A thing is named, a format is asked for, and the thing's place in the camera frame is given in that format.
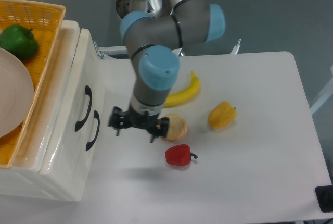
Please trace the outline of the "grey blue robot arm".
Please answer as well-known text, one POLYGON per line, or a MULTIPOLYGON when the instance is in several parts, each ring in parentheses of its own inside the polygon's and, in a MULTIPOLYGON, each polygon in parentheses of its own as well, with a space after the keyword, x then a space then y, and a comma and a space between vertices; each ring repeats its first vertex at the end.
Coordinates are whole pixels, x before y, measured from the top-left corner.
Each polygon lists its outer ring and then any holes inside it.
POLYGON ((122 42, 136 75, 128 110, 114 107, 109 127, 144 129, 152 138, 166 137, 168 118, 160 118, 180 69, 174 50, 220 38, 226 28, 223 10, 206 0, 169 0, 171 12, 155 17, 133 9, 120 23, 122 42))

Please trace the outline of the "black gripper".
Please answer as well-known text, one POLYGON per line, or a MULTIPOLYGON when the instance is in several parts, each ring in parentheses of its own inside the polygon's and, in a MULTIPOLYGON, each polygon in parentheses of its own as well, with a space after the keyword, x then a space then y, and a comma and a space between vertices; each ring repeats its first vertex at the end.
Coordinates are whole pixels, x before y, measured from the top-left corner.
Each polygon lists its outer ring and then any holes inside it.
POLYGON ((132 105, 127 111, 115 106, 109 118, 108 127, 116 130, 116 136, 120 135, 120 130, 127 128, 138 128, 147 130, 151 134, 150 143, 155 138, 166 138, 169 130, 169 118, 158 119, 159 114, 150 115, 146 111, 138 113, 132 105))

